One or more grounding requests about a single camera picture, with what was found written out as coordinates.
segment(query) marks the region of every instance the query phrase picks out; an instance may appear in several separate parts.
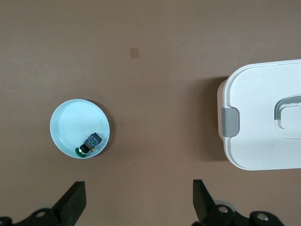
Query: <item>white storage box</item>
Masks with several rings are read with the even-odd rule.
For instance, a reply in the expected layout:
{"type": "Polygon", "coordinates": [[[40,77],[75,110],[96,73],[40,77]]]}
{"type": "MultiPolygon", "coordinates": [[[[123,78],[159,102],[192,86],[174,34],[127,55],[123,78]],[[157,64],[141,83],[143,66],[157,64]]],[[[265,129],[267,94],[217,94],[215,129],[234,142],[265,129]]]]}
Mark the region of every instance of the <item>white storage box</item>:
{"type": "Polygon", "coordinates": [[[227,158],[244,170],[301,168],[301,60],[244,66],[217,93],[227,158]]]}

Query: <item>gray clip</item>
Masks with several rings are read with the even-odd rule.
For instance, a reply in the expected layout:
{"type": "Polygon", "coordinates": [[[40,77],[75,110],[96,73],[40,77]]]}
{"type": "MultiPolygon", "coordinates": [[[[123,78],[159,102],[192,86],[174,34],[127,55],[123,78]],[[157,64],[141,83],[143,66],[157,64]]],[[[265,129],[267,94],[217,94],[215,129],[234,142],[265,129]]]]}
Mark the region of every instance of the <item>gray clip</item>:
{"type": "Polygon", "coordinates": [[[222,108],[222,135],[234,137],[239,132],[239,112],[236,108],[222,108]]]}

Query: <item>tape piece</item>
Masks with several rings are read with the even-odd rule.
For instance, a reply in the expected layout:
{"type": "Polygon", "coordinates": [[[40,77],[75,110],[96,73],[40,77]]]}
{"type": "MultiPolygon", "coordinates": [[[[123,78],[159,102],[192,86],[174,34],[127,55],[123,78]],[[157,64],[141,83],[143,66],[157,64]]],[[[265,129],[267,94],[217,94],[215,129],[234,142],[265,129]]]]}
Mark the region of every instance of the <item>tape piece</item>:
{"type": "Polygon", "coordinates": [[[130,53],[131,53],[131,58],[132,59],[136,59],[136,58],[140,57],[138,47],[130,48],[130,53]]]}

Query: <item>white plate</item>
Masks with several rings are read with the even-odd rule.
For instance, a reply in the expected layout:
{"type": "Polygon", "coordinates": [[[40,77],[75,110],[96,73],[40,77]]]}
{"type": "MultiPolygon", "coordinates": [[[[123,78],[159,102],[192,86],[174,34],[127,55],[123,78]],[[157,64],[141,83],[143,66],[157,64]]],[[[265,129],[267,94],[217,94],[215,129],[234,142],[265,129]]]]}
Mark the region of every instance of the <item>white plate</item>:
{"type": "Polygon", "coordinates": [[[86,154],[91,158],[99,154],[107,145],[110,126],[103,111],[87,100],[69,100],[57,107],[50,120],[50,134],[55,145],[66,155],[81,159],[75,148],[81,146],[93,133],[103,140],[94,151],[86,154]]]}

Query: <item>gray handle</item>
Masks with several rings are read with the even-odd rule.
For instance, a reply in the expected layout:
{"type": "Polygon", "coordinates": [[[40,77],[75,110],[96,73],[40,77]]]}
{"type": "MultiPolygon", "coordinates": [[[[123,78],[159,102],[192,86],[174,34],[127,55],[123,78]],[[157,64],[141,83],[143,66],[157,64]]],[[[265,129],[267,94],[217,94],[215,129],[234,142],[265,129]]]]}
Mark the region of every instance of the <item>gray handle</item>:
{"type": "Polygon", "coordinates": [[[301,96],[296,96],[296,97],[288,97],[282,100],[279,100],[277,104],[275,105],[275,110],[274,110],[274,119],[275,120],[280,120],[280,108],[282,105],[287,105],[287,104],[294,104],[294,103],[301,103],[301,96]]]}

